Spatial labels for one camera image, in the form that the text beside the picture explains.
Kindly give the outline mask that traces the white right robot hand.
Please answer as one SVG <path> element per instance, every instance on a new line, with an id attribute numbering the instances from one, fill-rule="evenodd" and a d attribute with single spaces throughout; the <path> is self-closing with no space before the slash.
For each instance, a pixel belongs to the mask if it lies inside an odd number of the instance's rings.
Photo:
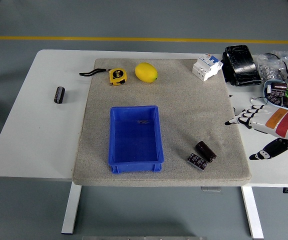
<path id="1" fill-rule="evenodd" d="M 276 137 L 250 160 L 272 159 L 288 150 L 288 110 L 273 105 L 252 105 L 225 122 L 225 125 L 242 124 L 264 134 Z"/>

